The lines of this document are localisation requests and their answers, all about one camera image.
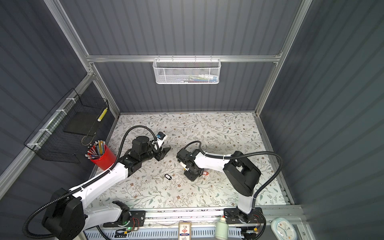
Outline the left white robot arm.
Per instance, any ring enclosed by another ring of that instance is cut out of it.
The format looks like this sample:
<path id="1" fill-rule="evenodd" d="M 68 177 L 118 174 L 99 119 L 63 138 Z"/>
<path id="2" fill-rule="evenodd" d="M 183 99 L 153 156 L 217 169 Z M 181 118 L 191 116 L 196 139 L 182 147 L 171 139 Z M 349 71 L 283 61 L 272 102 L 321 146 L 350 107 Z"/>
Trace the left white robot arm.
<path id="1" fill-rule="evenodd" d="M 59 240 L 72 240 L 82 231 L 104 223 L 114 223 L 119 227 L 131 228 L 135 225 L 130 208 L 121 201 L 89 208 L 89 204 L 107 189 L 125 180 L 136 172 L 142 163 L 155 158 L 162 160 L 170 150 L 162 144 L 167 136 L 159 132 L 156 142 L 146 136 L 136 137 L 130 153 L 119 159 L 113 170 L 105 170 L 101 174 L 79 185 L 80 191 L 49 206 L 42 220 L 42 225 Z"/>

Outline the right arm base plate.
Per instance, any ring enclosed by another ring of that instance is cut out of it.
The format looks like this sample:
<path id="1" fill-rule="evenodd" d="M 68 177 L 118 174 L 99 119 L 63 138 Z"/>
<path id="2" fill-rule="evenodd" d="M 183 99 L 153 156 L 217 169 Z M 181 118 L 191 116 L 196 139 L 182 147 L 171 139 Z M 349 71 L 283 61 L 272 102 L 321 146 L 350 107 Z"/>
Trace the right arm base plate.
<path id="1" fill-rule="evenodd" d="M 238 208 L 225 208 L 224 216 L 228 224 L 260 225 L 266 222 L 261 208 L 251 209 L 249 214 L 240 211 Z"/>

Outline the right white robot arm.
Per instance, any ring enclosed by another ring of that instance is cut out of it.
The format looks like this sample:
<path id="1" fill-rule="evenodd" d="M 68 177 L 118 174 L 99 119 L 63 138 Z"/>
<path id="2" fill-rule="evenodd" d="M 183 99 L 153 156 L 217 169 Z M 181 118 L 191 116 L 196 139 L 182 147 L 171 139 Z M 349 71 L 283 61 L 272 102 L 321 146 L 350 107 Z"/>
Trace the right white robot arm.
<path id="1" fill-rule="evenodd" d="M 251 213 L 254 189 L 262 173 L 241 152 L 236 151 L 232 155 L 222 156 L 203 154 L 198 149 L 192 152 L 181 149 L 177 153 L 177 160 L 185 169 L 184 175 L 192 182 L 201 177 L 205 169 L 224 173 L 239 193 L 237 208 L 240 213 L 244 215 Z"/>

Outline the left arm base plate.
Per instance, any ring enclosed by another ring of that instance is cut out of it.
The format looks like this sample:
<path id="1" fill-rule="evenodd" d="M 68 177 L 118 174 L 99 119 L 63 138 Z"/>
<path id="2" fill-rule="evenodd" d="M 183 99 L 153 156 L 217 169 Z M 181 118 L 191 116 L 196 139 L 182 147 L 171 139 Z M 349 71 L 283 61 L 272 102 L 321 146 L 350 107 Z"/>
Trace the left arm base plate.
<path id="1" fill-rule="evenodd" d="M 119 217 L 117 221 L 104 223 L 104 228 L 139 228 L 144 226 L 146 219 L 146 211 L 130 211 L 129 213 L 123 213 L 122 217 Z"/>

